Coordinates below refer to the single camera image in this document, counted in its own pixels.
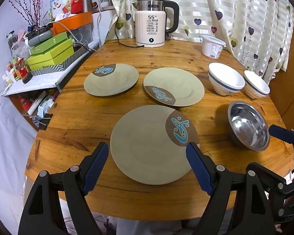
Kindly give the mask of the stainless steel bowl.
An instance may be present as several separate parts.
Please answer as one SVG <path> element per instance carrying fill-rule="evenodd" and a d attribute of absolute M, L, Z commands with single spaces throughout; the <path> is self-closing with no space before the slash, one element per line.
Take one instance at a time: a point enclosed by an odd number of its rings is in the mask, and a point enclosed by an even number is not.
<path fill-rule="evenodd" d="M 254 152 L 263 152 L 270 143 L 269 127 L 264 117 L 244 101 L 229 104 L 227 117 L 231 139 L 238 146 Z"/>

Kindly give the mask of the small white blue-striped bowl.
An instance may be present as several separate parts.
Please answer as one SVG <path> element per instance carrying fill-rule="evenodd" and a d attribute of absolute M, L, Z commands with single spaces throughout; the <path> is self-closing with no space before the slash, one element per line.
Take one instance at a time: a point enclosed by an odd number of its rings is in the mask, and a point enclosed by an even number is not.
<path fill-rule="evenodd" d="M 254 72 L 245 70 L 243 77 L 245 79 L 245 93 L 251 99 L 263 98 L 270 93 L 267 83 Z"/>

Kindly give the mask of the large white blue-striped bowl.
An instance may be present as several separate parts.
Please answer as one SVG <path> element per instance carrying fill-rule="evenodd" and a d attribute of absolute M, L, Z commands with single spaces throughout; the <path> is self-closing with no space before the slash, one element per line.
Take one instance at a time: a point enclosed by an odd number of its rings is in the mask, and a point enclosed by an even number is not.
<path fill-rule="evenodd" d="M 242 75 L 222 63 L 210 63 L 208 75 L 213 89 L 221 96 L 235 94 L 245 87 L 245 80 Z"/>

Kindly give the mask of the wooden cabinet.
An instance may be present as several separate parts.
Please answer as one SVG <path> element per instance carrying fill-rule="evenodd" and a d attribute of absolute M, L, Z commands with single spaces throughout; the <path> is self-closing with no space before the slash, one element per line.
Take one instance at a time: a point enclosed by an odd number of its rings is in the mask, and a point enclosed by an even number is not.
<path fill-rule="evenodd" d="M 288 68 L 270 82 L 270 98 L 288 129 L 294 128 L 294 31 L 289 51 Z"/>

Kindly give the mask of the black binder clip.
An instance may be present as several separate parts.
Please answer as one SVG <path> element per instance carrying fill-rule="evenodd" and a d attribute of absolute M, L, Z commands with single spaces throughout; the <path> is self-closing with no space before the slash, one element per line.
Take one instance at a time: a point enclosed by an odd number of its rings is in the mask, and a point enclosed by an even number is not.
<path fill-rule="evenodd" d="M 47 126 L 50 123 L 53 114 L 45 114 L 43 118 L 39 116 L 33 116 L 33 124 L 37 127 L 38 130 L 46 130 Z"/>

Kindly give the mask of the white plastic tub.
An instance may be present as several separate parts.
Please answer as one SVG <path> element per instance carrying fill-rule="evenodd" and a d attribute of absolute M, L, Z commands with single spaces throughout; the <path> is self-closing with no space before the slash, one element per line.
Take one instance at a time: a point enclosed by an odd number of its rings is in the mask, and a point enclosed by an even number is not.
<path fill-rule="evenodd" d="M 218 59 L 225 47 L 226 43 L 223 40 L 208 35 L 202 36 L 202 54 L 207 57 Z"/>

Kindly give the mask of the heart pattern curtain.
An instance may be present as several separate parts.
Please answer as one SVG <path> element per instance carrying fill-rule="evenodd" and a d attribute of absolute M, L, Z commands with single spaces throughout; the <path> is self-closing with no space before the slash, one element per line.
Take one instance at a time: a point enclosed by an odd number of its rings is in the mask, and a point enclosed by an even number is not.
<path fill-rule="evenodd" d="M 135 37 L 137 0 L 111 0 L 115 15 L 107 39 Z M 266 82 L 286 71 L 294 29 L 289 0 L 169 0 L 179 5 L 179 25 L 168 39 L 202 42 L 205 35 L 225 42 L 226 49 Z"/>

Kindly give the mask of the red toy figure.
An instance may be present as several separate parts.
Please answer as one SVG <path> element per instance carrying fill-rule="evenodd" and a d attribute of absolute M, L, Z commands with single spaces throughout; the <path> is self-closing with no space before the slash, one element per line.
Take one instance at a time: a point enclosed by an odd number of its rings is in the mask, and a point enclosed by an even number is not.
<path fill-rule="evenodd" d="M 28 66 L 24 58 L 20 58 L 15 64 L 14 68 L 17 76 L 22 80 L 24 84 L 28 83 L 32 78 L 30 67 Z"/>

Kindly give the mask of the zigzag pattern box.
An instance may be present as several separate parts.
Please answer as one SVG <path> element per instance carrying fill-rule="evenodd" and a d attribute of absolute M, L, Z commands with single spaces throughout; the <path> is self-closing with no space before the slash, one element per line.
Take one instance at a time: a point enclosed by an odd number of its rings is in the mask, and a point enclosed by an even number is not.
<path fill-rule="evenodd" d="M 62 61 L 60 64 L 51 65 L 51 66 L 47 66 L 47 67 L 42 67 L 42 68 L 37 69 L 37 70 L 32 70 L 31 74 L 33 76 L 37 76 L 37 75 L 43 75 L 43 74 L 49 74 L 49 73 L 56 73 L 56 72 L 65 71 L 70 67 L 70 65 L 72 63 L 74 63 L 79 58 L 81 58 L 83 55 L 86 55 L 88 53 L 89 52 L 85 48 L 80 47 L 76 52 L 74 52 L 74 54 L 69 56 L 67 59 Z"/>

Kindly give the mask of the green gift boxes stack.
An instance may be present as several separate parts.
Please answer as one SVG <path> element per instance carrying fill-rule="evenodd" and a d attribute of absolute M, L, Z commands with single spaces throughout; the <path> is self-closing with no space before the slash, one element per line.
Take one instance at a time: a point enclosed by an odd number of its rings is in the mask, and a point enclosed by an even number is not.
<path fill-rule="evenodd" d="M 30 57 L 26 61 L 31 70 L 39 70 L 58 65 L 73 54 L 73 41 L 62 32 L 30 48 Z"/>

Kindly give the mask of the grey pouch case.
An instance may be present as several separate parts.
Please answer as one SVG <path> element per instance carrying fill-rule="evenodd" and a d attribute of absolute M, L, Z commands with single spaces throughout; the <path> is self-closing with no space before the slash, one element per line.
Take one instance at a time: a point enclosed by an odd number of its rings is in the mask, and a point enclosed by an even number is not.
<path fill-rule="evenodd" d="M 34 47 L 39 43 L 42 43 L 52 37 L 52 31 L 45 28 L 37 28 L 26 35 L 28 39 L 28 45 Z"/>

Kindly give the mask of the white electric kettle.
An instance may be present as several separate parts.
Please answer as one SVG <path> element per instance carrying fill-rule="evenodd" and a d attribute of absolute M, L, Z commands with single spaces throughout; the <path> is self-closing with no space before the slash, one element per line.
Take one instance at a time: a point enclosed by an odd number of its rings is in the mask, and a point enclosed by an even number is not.
<path fill-rule="evenodd" d="M 166 35 L 177 30 L 179 24 L 179 5 L 167 0 L 137 0 L 132 3 L 135 13 L 135 43 L 138 47 L 161 47 L 165 45 Z M 167 29 L 166 8 L 173 9 L 172 27 Z"/>

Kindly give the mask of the orange lidded storage box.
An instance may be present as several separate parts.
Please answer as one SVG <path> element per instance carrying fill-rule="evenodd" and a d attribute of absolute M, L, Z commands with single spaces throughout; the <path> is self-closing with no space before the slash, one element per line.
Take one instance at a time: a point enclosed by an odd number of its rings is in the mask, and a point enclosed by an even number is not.
<path fill-rule="evenodd" d="M 68 18 L 53 22 L 52 35 L 56 35 L 62 32 L 66 32 L 67 29 L 75 30 L 83 27 L 87 24 L 93 23 L 92 12 L 84 12 Z"/>

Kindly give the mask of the purple flower branches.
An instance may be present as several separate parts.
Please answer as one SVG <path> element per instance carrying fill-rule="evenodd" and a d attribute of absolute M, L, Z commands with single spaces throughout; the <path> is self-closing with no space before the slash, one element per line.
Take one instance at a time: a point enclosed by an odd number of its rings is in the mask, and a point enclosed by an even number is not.
<path fill-rule="evenodd" d="M 42 0 L 8 0 L 8 2 L 29 26 L 41 25 Z"/>

